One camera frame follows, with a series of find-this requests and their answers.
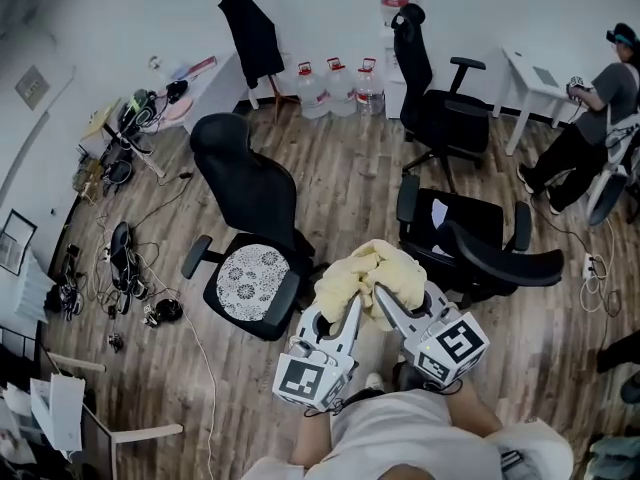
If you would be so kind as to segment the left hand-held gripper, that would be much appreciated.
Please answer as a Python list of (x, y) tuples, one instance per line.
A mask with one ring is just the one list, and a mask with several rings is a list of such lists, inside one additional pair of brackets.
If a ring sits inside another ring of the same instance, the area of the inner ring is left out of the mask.
[[(350, 354), (358, 335), (361, 313), (360, 295), (352, 297), (344, 319), (337, 322), (330, 322), (320, 307), (308, 307), (296, 328), (296, 336), (301, 339), (294, 339), (289, 350), (280, 354), (272, 393), (283, 401), (316, 412), (337, 410), (342, 404), (340, 393), (358, 367)], [(307, 342), (335, 336), (334, 354)]]

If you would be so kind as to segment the yellow checked clothes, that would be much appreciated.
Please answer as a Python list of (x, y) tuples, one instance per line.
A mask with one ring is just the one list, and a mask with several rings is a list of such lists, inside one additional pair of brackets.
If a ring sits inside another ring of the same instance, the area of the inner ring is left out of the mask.
[(382, 284), (410, 311), (424, 300), (426, 271), (419, 262), (390, 243), (373, 239), (348, 257), (331, 264), (314, 286), (314, 303), (335, 334), (345, 318), (350, 300), (358, 295), (364, 315), (381, 330), (392, 329), (382, 308), (374, 299), (375, 284)]

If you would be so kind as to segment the black mesh office chair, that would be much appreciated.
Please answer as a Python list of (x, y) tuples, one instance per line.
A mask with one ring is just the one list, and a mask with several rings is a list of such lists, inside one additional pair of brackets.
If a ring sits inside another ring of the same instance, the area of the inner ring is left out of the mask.
[[(449, 207), (446, 221), (438, 229), (431, 218), (435, 198)], [(396, 217), (400, 248), (420, 263), (442, 291), (459, 294), (462, 308), (495, 296), (507, 297), (520, 287), (553, 286), (562, 278), (561, 250), (528, 252), (532, 216), (523, 201), (515, 204), (513, 234), (504, 241), (500, 206), (422, 188), (417, 176), (405, 174)]]

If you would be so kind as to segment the person's left forearm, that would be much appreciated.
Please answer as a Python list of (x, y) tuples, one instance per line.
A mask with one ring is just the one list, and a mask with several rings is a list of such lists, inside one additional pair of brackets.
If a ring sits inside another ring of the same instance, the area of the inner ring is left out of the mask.
[(320, 463), (332, 449), (331, 419), (328, 413), (304, 416), (289, 462), (310, 469)]

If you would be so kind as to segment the person's black trousers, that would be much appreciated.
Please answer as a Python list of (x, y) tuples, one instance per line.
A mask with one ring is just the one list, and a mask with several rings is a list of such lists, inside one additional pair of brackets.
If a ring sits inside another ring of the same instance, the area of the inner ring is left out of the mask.
[[(430, 381), (420, 370), (409, 364), (407, 361), (396, 363), (392, 370), (392, 392), (423, 390), (447, 396), (456, 393), (461, 386), (462, 384), (459, 383), (456, 388), (441, 388), (434, 382)], [(386, 385), (385, 392), (369, 391), (364, 387), (362, 390), (343, 401), (342, 408), (346, 408), (356, 402), (375, 398), (386, 393)]]

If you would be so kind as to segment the white patterned seat cushion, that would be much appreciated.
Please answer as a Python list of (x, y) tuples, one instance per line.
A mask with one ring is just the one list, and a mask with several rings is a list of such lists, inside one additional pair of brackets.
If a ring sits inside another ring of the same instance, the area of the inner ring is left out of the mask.
[(236, 320), (262, 320), (288, 271), (288, 261), (275, 248), (262, 244), (243, 246), (220, 267), (216, 281), (218, 301)]

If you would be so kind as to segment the wooden coat rack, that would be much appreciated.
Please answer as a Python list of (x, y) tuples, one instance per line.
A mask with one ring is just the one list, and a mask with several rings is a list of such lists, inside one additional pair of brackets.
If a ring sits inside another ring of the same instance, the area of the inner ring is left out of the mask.
[(280, 116), (280, 112), (281, 112), (281, 108), (286, 104), (286, 103), (293, 103), (293, 104), (298, 104), (299, 103), (299, 99), (295, 96), (288, 96), (288, 95), (284, 95), (280, 92), (276, 81), (275, 81), (275, 76), (269, 74), (267, 76), (267, 79), (269, 81), (272, 93), (273, 93), (273, 100), (274, 100), (274, 113), (273, 113), (273, 123), (277, 124), (279, 121), (279, 116)]

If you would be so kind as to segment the dark desk with white legs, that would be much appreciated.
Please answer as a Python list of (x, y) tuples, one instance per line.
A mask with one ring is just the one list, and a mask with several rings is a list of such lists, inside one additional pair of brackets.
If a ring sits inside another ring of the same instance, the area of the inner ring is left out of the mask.
[[(38, 366), (40, 376), (34, 379), (42, 381), (49, 381), (53, 374), (79, 378), (71, 374), (74, 369), (95, 373), (106, 371), (106, 366), (101, 363), (66, 357), (49, 352), (44, 348), (39, 350)], [(112, 431), (100, 421), (84, 401), (81, 419), (82, 450), (77, 452), (56, 451), (73, 466), (74, 471), (80, 476), (88, 472), (89, 476), (95, 480), (117, 480), (119, 446), (156, 440), (182, 432), (183, 426), (177, 423), (128, 431)]]

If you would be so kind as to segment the white desk with thin legs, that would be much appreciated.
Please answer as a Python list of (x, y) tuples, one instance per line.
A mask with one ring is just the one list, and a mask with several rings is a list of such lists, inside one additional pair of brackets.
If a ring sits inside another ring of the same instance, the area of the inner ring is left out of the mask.
[[(542, 100), (550, 105), (551, 128), (556, 129), (560, 123), (568, 123), (582, 112), (578, 103), (567, 95), (567, 86), (571, 81), (587, 85), (588, 78), (582, 73), (573, 72), (558, 62), (543, 61), (528, 55), (522, 49), (503, 46), (502, 53), (506, 60), (506, 67), (493, 105), (492, 117), (498, 118), (506, 109), (508, 95), (513, 88), (520, 87), (522, 92), (516, 124), (504, 149), (506, 155), (512, 157), (520, 144), (535, 103)], [(533, 70), (534, 66), (548, 70), (558, 82), (559, 87), (549, 87), (542, 84)]]

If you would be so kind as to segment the white desk with panel side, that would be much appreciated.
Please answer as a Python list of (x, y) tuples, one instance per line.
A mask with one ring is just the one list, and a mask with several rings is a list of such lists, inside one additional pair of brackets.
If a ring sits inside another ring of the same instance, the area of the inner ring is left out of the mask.
[(197, 77), (188, 78), (188, 90), (182, 96), (192, 97), (193, 107), (178, 123), (153, 124), (143, 131), (155, 133), (173, 127), (184, 127), (191, 132), (199, 119), (214, 113), (232, 112), (241, 100), (248, 96), (248, 86), (236, 51), (224, 52), (217, 57), (217, 65)]

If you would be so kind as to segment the pink pad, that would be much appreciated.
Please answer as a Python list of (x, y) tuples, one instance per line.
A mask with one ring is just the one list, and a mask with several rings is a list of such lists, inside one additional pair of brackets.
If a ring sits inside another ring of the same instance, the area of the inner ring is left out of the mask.
[(184, 96), (173, 104), (169, 104), (165, 110), (162, 123), (174, 124), (182, 121), (193, 107), (192, 97)]

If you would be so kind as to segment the white cardboard box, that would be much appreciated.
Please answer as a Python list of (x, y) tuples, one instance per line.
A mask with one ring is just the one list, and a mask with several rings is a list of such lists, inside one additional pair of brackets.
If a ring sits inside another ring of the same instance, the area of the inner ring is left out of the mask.
[(49, 381), (30, 380), (31, 413), (53, 449), (82, 450), (84, 380), (53, 374)]

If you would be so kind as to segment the small wooden side table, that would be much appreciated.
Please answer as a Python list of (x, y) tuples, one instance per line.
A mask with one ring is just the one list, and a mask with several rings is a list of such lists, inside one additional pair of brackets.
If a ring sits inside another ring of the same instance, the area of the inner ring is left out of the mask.
[(151, 158), (149, 152), (144, 152), (138, 145), (135, 145), (130, 139), (124, 137), (120, 132), (115, 131), (110, 125), (110, 119), (113, 112), (116, 110), (120, 99), (117, 99), (113, 103), (108, 104), (106, 107), (95, 111), (89, 118), (87, 126), (80, 137), (80, 145), (83, 145), (84, 141), (93, 136), (99, 135), (101, 132), (105, 132), (108, 137), (115, 140), (125, 150), (132, 151), (135, 156), (141, 159), (154, 173), (162, 179), (166, 176), (166, 172), (161, 169)]

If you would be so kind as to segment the black framed picture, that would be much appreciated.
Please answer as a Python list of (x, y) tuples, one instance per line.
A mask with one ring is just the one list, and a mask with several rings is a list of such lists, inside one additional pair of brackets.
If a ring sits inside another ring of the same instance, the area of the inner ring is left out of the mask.
[(37, 226), (12, 209), (0, 230), (0, 267), (18, 276)]

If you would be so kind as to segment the grey wall panel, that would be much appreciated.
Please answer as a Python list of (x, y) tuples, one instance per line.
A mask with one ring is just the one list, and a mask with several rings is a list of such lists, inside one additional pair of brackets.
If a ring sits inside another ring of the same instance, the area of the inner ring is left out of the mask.
[(50, 89), (40, 70), (32, 65), (15, 85), (15, 91), (30, 110), (35, 110)]

